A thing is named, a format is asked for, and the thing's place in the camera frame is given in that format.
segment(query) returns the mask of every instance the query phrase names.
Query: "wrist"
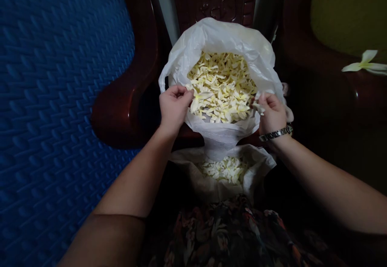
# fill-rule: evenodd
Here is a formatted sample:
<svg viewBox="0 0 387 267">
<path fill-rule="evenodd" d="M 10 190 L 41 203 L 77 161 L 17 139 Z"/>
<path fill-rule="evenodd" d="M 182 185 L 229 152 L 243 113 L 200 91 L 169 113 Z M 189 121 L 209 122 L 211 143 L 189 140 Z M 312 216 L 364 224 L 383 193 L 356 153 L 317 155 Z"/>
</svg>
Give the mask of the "wrist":
<svg viewBox="0 0 387 267">
<path fill-rule="evenodd" d="M 291 144 L 292 141 L 293 141 L 293 138 L 289 134 L 285 134 L 280 137 L 267 141 L 267 144 L 274 151 L 280 151 L 284 147 L 287 147 L 287 145 Z"/>
<path fill-rule="evenodd" d="M 169 138 L 176 138 L 179 130 L 180 127 L 172 127 L 171 125 L 164 124 L 163 122 L 161 122 L 159 128 L 157 129 L 160 134 Z"/>
</svg>

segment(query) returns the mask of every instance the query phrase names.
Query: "blue foam mat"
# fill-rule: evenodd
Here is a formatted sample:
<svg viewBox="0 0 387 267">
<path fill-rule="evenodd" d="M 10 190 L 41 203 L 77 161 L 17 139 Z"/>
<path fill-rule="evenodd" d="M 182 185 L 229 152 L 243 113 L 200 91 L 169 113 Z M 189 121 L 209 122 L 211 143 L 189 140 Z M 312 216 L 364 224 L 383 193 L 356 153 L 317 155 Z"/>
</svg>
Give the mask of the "blue foam mat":
<svg viewBox="0 0 387 267">
<path fill-rule="evenodd" d="M 0 265 L 54 266 L 138 150 L 90 126 L 131 63 L 124 0 L 1 0 Z"/>
</svg>

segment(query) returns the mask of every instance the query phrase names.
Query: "patterned fabric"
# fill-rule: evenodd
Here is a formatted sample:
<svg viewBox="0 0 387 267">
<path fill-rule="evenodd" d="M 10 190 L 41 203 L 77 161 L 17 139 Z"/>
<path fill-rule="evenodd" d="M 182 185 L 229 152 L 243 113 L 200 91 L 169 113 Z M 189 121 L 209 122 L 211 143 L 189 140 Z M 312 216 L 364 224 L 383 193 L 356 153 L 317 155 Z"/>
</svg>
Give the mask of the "patterned fabric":
<svg viewBox="0 0 387 267">
<path fill-rule="evenodd" d="M 317 234 L 305 235 L 313 252 L 329 257 Z M 145 243 L 140 266 L 324 266 L 287 232 L 276 212 L 251 208 L 243 195 L 180 212 L 175 226 L 160 237 Z"/>
</svg>

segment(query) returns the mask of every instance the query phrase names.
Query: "white plastic bag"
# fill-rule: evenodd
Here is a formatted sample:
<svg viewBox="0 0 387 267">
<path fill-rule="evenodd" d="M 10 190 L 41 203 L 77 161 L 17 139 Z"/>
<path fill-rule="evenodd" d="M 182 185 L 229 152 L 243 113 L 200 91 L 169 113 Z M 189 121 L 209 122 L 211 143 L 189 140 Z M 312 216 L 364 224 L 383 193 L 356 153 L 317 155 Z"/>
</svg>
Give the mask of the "white plastic bag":
<svg viewBox="0 0 387 267">
<path fill-rule="evenodd" d="M 174 151 L 169 160 L 176 163 L 189 176 L 195 193 L 204 202 L 216 203 L 243 193 L 251 203 L 254 203 L 255 187 L 277 165 L 273 157 L 263 148 L 259 149 L 250 144 L 236 146 L 217 159 L 222 160 L 226 156 L 243 157 L 250 165 L 243 177 L 242 185 L 234 185 L 227 180 L 217 181 L 209 176 L 204 177 L 195 165 L 207 159 L 204 147 Z"/>
<path fill-rule="evenodd" d="M 161 92 L 165 91 L 165 77 L 169 86 L 190 83 L 188 72 L 199 60 L 201 52 L 232 52 L 243 55 L 250 77 L 258 91 L 275 94 L 283 103 L 285 99 L 282 84 L 274 71 L 275 56 L 268 40 L 257 30 L 235 23 L 205 18 L 187 29 L 169 53 L 168 63 L 158 80 Z M 251 112 L 246 120 L 237 123 L 209 123 L 189 111 L 185 122 L 203 138 L 208 156 L 216 152 L 227 151 L 244 137 L 253 134 L 259 128 L 260 115 Z"/>
</svg>

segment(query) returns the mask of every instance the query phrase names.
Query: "wristwatch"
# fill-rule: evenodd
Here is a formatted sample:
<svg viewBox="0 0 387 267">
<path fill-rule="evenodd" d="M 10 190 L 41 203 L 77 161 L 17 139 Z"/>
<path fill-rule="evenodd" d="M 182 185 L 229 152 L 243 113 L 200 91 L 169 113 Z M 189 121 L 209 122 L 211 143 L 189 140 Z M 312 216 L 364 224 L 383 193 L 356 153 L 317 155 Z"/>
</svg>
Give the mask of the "wristwatch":
<svg viewBox="0 0 387 267">
<path fill-rule="evenodd" d="M 261 141 L 268 141 L 270 139 L 277 138 L 285 134 L 290 134 L 292 131 L 293 131 L 293 128 L 290 125 L 287 125 L 285 128 L 282 128 L 281 130 L 267 133 L 265 135 L 261 135 L 259 136 L 259 139 Z"/>
</svg>

